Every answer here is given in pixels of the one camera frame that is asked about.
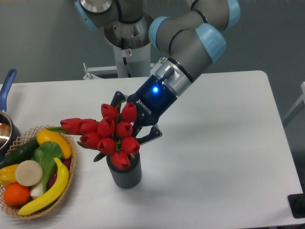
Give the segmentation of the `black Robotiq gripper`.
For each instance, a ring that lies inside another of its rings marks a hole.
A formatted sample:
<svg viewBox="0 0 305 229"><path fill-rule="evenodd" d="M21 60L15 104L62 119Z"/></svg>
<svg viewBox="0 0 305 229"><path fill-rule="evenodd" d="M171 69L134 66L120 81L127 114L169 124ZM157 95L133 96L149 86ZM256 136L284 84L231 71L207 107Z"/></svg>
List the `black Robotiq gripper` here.
<svg viewBox="0 0 305 229"><path fill-rule="evenodd" d="M177 100L177 96L160 83L155 75L148 80L134 93L126 95L116 91L110 103L118 111L122 111L122 104L133 102L137 108L137 118L135 123L138 126L152 125L149 134L143 137L136 137L140 145L144 145L159 137L162 132L156 124L160 116Z"/></svg>

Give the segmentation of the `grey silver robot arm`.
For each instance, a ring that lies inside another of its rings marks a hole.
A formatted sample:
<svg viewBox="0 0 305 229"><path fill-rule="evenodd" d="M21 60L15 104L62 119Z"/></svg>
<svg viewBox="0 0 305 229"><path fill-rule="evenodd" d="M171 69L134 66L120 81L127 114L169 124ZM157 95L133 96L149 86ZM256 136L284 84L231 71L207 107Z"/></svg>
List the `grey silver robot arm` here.
<svg viewBox="0 0 305 229"><path fill-rule="evenodd" d="M116 92L112 99L113 106L135 104L133 136L151 128L140 144L162 135L160 116L222 55L222 31L240 19L236 0L194 0L190 11L175 19L153 19L141 0L78 0L75 7L89 29L104 29L120 78L147 77L134 94Z"/></svg>

